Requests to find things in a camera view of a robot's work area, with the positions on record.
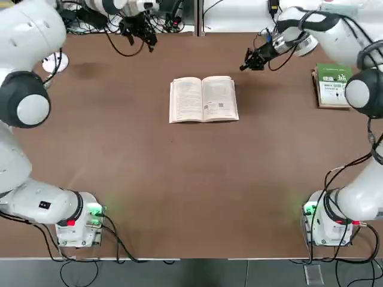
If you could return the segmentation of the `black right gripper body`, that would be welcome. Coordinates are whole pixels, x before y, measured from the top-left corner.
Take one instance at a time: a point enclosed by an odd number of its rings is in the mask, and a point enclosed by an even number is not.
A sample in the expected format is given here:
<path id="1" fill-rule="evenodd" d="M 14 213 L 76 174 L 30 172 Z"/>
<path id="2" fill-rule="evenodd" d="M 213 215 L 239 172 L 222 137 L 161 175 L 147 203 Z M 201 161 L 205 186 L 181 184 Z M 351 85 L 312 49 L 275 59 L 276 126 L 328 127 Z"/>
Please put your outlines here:
<path id="1" fill-rule="evenodd" d="M 277 57 L 277 52 L 274 49 L 272 42 L 266 42 L 259 48 L 254 50 L 256 58 L 261 62 L 268 62 Z"/>

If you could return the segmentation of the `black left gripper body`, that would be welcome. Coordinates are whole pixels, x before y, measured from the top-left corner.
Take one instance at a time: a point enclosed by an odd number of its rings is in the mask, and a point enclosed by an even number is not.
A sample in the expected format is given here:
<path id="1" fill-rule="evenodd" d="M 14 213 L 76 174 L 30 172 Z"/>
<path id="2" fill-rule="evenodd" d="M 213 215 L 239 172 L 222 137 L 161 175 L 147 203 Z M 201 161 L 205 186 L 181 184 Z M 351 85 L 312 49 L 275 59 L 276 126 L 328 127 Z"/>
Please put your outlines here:
<path id="1" fill-rule="evenodd" d="M 149 33 L 152 27 L 145 13 L 139 13 L 135 16 L 123 16 L 119 23 L 121 31 L 128 30 L 132 33 Z"/>

